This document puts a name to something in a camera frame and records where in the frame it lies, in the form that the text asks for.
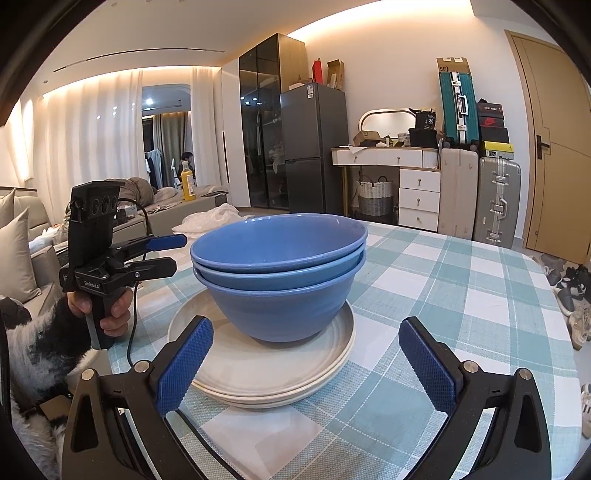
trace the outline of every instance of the gray suitcase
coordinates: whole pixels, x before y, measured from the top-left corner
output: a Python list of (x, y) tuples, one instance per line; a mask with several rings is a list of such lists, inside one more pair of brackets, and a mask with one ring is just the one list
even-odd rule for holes
[(517, 225), (521, 168), (503, 158), (480, 159), (474, 240), (511, 248)]
[(478, 189), (478, 154), (441, 150), (441, 192), (437, 233), (472, 239)]

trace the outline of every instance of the teal suitcase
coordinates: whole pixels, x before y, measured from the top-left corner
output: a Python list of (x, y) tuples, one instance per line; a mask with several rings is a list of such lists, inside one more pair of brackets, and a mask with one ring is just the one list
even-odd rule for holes
[(472, 75), (459, 72), (440, 72), (439, 84), (443, 100), (444, 132), (457, 147), (465, 145), (478, 150), (478, 113)]

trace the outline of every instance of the checkered tablecloth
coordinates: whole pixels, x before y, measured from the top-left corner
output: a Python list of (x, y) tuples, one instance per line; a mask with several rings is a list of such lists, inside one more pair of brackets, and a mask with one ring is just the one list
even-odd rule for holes
[[(414, 315), (460, 360), (474, 360), (489, 372), (533, 372), (550, 431), (553, 478), (564, 478), (579, 451), (579, 380), (566, 324), (540, 267), (490, 245), (378, 224), (368, 228), (367, 263), (349, 295), (356, 343), (332, 382), (305, 400), (267, 411), (228, 407), (191, 387), (182, 409), (249, 479), (402, 479), (446, 418), (434, 411), (398, 344), (400, 322)], [(165, 254), (177, 260), (179, 271), (138, 292), (134, 361), (153, 359), (176, 311), (203, 289), (188, 248)], [(129, 369), (125, 347), (123, 338), (109, 351), (114, 372)], [(179, 417), (169, 418), (206, 475), (230, 479)], [(491, 418), (491, 411), (483, 413), (454, 478), (470, 471)]]

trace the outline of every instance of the hand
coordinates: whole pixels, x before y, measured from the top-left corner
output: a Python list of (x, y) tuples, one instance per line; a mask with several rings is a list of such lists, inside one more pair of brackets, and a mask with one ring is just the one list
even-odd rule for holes
[[(100, 321), (100, 327), (110, 337), (120, 337), (127, 332), (127, 321), (131, 317), (129, 307), (134, 299), (134, 293), (131, 289), (126, 289), (123, 295), (113, 304), (111, 316)], [(68, 306), (72, 313), (78, 318), (84, 318), (86, 313), (92, 311), (92, 302), (90, 297), (81, 291), (68, 293)]]

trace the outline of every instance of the black and white fur garment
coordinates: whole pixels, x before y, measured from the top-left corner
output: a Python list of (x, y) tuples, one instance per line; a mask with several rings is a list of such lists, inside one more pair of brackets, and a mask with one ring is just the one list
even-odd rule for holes
[(86, 322), (72, 314), (65, 297), (34, 319), (23, 318), (28, 312), (16, 304), (10, 308), (10, 300), (1, 302), (10, 355), (12, 426), (47, 479), (59, 480), (66, 418), (50, 424), (27, 410), (49, 400), (90, 349)]

